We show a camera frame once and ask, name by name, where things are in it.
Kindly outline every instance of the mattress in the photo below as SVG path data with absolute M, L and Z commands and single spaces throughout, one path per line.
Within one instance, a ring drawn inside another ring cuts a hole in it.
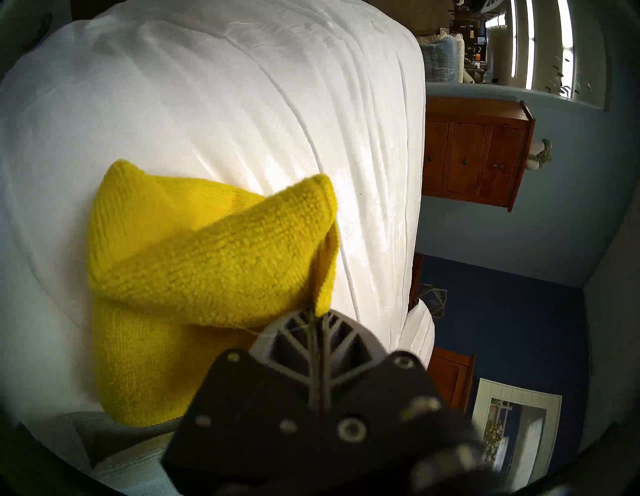
M 424 65 L 411 33 L 372 6 L 130 0 L 22 57 L 0 108 L 1 392 L 36 435 L 59 413 L 100 410 L 85 237 L 119 158 L 262 195 L 327 174 L 332 308 L 428 363 L 429 312 L 407 316 Z

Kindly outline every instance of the yellow towel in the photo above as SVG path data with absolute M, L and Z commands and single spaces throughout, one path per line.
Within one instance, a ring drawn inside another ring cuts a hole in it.
M 264 198 L 119 160 L 88 233 L 104 411 L 148 426 L 183 415 L 215 358 L 285 312 L 329 310 L 338 232 L 329 178 Z

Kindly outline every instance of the wooden nightstand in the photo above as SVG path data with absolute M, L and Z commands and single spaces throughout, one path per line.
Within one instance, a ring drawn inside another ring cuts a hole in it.
M 476 356 L 464 356 L 435 347 L 427 372 L 442 399 L 456 410 L 467 409 Z
M 422 194 L 511 212 L 536 123 L 524 102 L 432 97 L 426 112 Z

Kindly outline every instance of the light blue wall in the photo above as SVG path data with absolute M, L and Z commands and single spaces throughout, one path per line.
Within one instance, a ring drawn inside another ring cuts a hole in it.
M 640 394 L 640 183 L 622 226 L 584 286 L 591 380 L 581 448 L 621 422 Z
M 427 85 L 427 98 L 524 100 L 536 119 L 534 139 L 553 143 L 553 161 L 525 172 L 511 213 L 422 197 L 417 252 L 569 286 L 585 283 L 622 221 L 640 160 L 640 66 L 629 52 L 635 20 L 622 3 L 594 7 L 603 10 L 595 13 L 611 71 L 604 111 L 518 88 Z

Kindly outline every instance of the painting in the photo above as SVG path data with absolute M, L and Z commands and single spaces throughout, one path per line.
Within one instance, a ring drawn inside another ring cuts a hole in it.
M 473 423 L 484 461 L 516 491 L 547 473 L 562 398 L 480 379 Z

